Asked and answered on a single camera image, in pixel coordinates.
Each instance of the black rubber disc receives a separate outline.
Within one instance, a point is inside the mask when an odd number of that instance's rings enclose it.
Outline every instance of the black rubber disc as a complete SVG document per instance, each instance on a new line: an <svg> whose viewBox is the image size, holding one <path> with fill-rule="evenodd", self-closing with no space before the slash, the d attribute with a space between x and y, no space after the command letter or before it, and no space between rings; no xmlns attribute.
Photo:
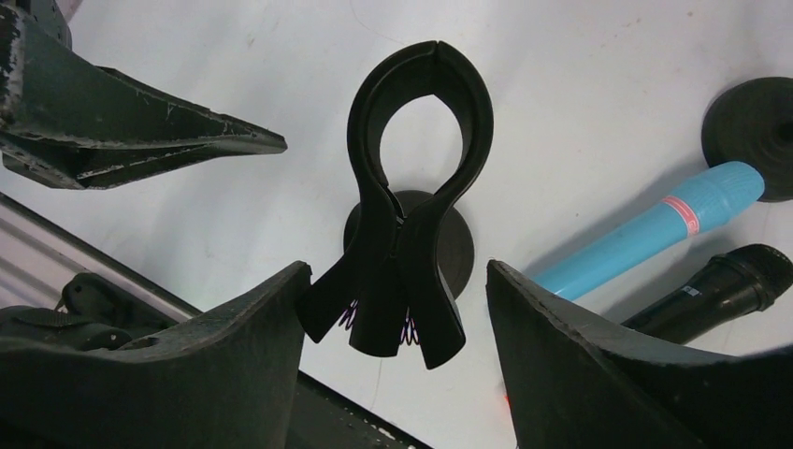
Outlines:
<svg viewBox="0 0 793 449"><path fill-rule="evenodd" d="M429 199L432 194L418 190L406 190L394 194L405 215L410 215L417 205ZM358 219L361 216L361 205L357 204L347 218L344 226L344 249L353 240L355 230L358 227ZM466 220L457 209L452 208L446 214L443 224L440 227L440 237L438 239L438 266L443 278L449 285L454 299L460 296L465 290L473 272L473 236Z"/></svg>
<svg viewBox="0 0 793 449"><path fill-rule="evenodd" d="M702 151L710 167L742 161L760 172L760 201L793 198L793 79L751 80L719 96L705 114Z"/></svg>

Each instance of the blue tube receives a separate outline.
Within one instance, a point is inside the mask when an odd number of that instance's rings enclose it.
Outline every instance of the blue tube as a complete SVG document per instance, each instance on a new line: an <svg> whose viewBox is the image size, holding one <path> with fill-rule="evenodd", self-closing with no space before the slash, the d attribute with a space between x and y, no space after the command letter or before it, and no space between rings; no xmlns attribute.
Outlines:
<svg viewBox="0 0 793 449"><path fill-rule="evenodd" d="M568 300L700 232L726 224L765 190L760 174L743 162L727 162L696 175L660 203L534 277Z"/></svg>

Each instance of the black plastic part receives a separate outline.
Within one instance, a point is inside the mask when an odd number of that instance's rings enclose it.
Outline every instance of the black plastic part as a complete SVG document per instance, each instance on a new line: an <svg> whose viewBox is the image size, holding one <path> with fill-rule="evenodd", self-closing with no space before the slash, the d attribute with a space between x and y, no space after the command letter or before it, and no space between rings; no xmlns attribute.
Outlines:
<svg viewBox="0 0 793 449"><path fill-rule="evenodd" d="M793 447L793 346L747 357L686 348L497 261L487 302L522 448Z"/></svg>
<svg viewBox="0 0 793 449"><path fill-rule="evenodd" d="M262 127L91 65L36 17L0 4L6 168L53 188L105 189L216 157L286 149Z"/></svg>
<svg viewBox="0 0 793 449"><path fill-rule="evenodd" d="M66 447L281 449L303 344L294 304L309 284L295 262L116 351L0 339L0 423Z"/></svg>
<svg viewBox="0 0 793 449"><path fill-rule="evenodd" d="M463 156L454 175L405 217L388 189L380 140L402 106L431 94L456 117ZM300 323L312 340L321 340L358 300L350 344L359 351L395 355L408 311L429 369L462 349L465 333L438 269L437 247L444 218L476 180L492 138L493 108L484 81L448 44L412 45L369 74L355 96L347 126L348 154L361 196L358 228L337 264L297 303ZM388 290L380 290L376 282L388 285ZM404 288L406 304L398 302L393 283Z"/></svg>
<svg viewBox="0 0 793 449"><path fill-rule="evenodd" d="M10 208L21 216L24 216L27 220L35 223L37 226L46 229L57 239L68 242L70 245L75 246L83 253L89 255L91 258L99 260L105 266L108 266L109 268L121 273L126 279L141 285L146 290L149 290L158 297L163 298L170 306L184 311L185 315L195 317L201 314L199 309L196 309L187 302L174 296L163 287L144 278L132 269L120 264L107 254L99 252L85 241L69 234L61 227L36 214L32 210L27 209L25 206L14 201L8 196L0 194L0 203L2 203L4 207ZM147 310L149 307L150 306L143 303L143 301L136 300L135 309ZM169 326L176 324L173 319L166 316L163 316L163 319L167 321ZM216 364L214 366L220 368L225 367L223 364ZM60 371L52 373L53 379L55 379L53 382L58 382L57 376L59 375L59 372ZM259 378L260 382L265 382L266 380L267 379L264 376ZM128 393L130 393L130 395L136 394L144 396L150 394L149 391ZM127 401L126 398L127 395L119 395L118 397L113 398L112 401L114 404L123 406L123 404L125 404ZM215 404L208 402L202 402L198 406L209 407L212 409L215 408ZM61 419L67 420L68 417L69 415L65 415L62 416ZM139 419L125 424L140 429L140 426L145 426L145 424L141 424L145 419L145 417L140 416ZM352 424L353 427L349 427L346 424L342 425L343 423ZM361 426L361 423L366 424L367 426L363 427ZM74 426L82 425L80 421L74 421L72 424ZM381 439L381 442L377 442L376 444L371 443L373 441L377 441L377 436L373 434L374 431L377 431L379 434L383 435L382 432L379 431L380 428L384 429L386 432L388 432L388 434L396 437L396 439L391 440L384 438ZM0 447L10 446L12 443L16 444L17 442L29 442L29 447L35 447L36 449L45 447L63 447L59 444L52 443L52 441L46 443L45 439L41 438L41 435L36 435L35 432L18 429L17 427L11 426L8 423L4 423L3 419L0 418ZM340 444L336 447L345 447L349 449L370 449L371 447L378 446L391 449L428 447L426 444L419 442L415 438L405 433L403 430L385 422L374 413L371 413L368 410L358 406L351 400L345 398L327 386L320 384L306 373L298 371L297 383L295 385L295 395L292 399L292 411L289 417L289 431L287 434L285 447L287 449L326 449L328 447L334 447L333 445L324 444L323 442L345 442L344 444ZM153 447L163 446L161 444L155 444Z"/></svg>
<svg viewBox="0 0 793 449"><path fill-rule="evenodd" d="M718 255L685 285L632 316L623 326L685 344L753 311L768 309L793 283L793 264L762 244Z"/></svg>
<svg viewBox="0 0 793 449"><path fill-rule="evenodd" d="M793 198L793 79L750 80L721 94L702 124L708 166L741 161L763 177L760 201Z"/></svg>
<svg viewBox="0 0 793 449"><path fill-rule="evenodd" d="M132 340L123 329L50 309L12 306L0 309L0 337L57 344L77 351L118 349Z"/></svg>
<svg viewBox="0 0 793 449"><path fill-rule="evenodd" d="M61 301L69 313L120 327L135 338L169 327L159 311L94 273L75 276L64 286Z"/></svg>
<svg viewBox="0 0 793 449"><path fill-rule="evenodd" d="M427 201L432 194L418 190L404 190L394 194L406 216L419 204ZM350 246L353 236L358 228L358 220L361 217L361 204L355 205L347 217L344 225L344 250ZM474 245L469 225L466 219L456 209L451 208L443 223L440 225L440 236L438 237L438 268L443 279L449 285L449 292L452 297L457 299L466 285L468 285L471 273L473 273Z"/></svg>

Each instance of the microphone grille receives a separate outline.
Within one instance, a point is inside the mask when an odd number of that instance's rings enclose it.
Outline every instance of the microphone grille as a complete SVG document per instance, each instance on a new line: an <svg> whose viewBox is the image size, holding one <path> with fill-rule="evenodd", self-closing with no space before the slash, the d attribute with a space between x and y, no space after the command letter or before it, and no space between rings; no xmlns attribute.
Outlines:
<svg viewBox="0 0 793 449"><path fill-rule="evenodd" d="M763 277L763 284L773 299L793 284L793 262L776 248L755 243L732 250L728 256L754 268Z"/></svg>

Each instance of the pink stripe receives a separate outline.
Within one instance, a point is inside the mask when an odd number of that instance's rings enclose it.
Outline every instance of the pink stripe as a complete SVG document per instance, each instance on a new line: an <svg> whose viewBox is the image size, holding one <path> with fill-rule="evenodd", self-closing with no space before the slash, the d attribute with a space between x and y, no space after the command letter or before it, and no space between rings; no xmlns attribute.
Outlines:
<svg viewBox="0 0 793 449"><path fill-rule="evenodd" d="M677 196L667 196L662 199L661 202L670 205L672 209L680 214L680 218L683 219L685 227L688 229L689 237L699 233L699 218L697 218L697 214L694 213L694 210L692 210L685 201Z"/></svg>

